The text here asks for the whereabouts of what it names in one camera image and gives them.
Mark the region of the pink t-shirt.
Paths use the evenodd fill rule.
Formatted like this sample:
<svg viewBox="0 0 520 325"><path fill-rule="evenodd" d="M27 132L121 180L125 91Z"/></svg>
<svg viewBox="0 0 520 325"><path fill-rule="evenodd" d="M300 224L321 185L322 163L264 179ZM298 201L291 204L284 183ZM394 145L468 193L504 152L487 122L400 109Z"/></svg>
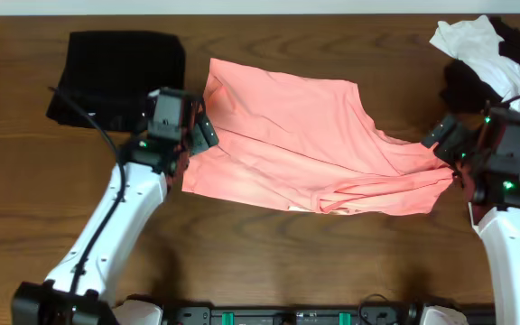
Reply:
<svg viewBox="0 0 520 325"><path fill-rule="evenodd" d="M378 130L358 86L213 59L204 90L217 145L190 159L184 191L282 211L427 213L451 169Z"/></svg>

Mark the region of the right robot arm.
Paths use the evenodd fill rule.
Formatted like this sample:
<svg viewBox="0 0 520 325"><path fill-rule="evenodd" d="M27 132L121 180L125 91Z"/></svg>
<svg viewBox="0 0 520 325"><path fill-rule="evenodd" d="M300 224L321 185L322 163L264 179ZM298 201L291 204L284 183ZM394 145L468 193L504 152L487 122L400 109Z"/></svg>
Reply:
<svg viewBox="0 0 520 325"><path fill-rule="evenodd" d="M460 177L487 253L496 322L520 324L520 113L490 107L477 129L447 115L422 145Z"/></svg>

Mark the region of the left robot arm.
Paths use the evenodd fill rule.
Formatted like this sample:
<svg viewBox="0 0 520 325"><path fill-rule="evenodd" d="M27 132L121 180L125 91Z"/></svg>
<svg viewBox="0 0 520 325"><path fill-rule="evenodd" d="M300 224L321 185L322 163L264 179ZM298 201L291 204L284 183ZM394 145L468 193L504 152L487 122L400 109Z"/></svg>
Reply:
<svg viewBox="0 0 520 325"><path fill-rule="evenodd" d="M139 235L192 155L218 144L201 96L160 88L146 99L147 134L116 147L107 189L79 238L43 283L23 282L11 302L14 324L161 324L163 308L113 296Z"/></svg>

